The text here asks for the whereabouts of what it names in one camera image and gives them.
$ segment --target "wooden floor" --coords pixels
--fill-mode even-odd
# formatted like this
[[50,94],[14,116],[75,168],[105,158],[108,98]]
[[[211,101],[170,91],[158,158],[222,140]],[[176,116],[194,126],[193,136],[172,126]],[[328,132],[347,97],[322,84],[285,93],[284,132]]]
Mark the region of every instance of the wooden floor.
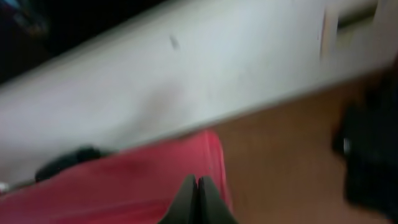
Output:
[[345,163],[331,151],[346,102],[378,76],[215,126],[240,223],[388,223],[343,200]]

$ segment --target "brown floor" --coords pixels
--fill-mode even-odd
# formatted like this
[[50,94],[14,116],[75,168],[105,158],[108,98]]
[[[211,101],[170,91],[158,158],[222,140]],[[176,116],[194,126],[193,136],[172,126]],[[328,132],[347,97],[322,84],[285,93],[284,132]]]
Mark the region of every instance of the brown floor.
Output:
[[388,223],[343,200],[345,164],[331,151],[345,103],[378,76],[215,126],[240,223]]

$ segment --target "white wall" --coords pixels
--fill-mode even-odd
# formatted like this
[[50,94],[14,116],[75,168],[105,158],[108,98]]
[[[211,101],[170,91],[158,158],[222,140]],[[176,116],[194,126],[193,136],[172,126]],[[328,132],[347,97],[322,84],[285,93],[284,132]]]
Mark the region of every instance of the white wall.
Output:
[[392,61],[397,4],[377,35],[320,60],[325,6],[339,4],[181,0],[31,71],[0,90],[0,181],[80,144],[142,144]]

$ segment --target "dark spot on white surface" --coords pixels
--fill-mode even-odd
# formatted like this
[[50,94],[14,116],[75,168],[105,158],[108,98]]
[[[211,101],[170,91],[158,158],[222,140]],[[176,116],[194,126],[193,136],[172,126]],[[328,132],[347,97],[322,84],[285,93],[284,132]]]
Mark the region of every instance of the dark spot on white surface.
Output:
[[180,43],[178,42],[177,38],[175,38],[175,36],[170,35],[170,43],[172,44],[174,50],[180,49]]

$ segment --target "red fabric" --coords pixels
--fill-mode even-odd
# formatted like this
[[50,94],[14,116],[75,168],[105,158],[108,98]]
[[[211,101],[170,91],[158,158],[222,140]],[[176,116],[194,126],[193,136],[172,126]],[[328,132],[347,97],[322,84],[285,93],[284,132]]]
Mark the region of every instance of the red fabric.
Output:
[[231,208],[220,142],[204,131],[72,167],[0,197],[0,223],[157,223],[189,174],[209,175]]

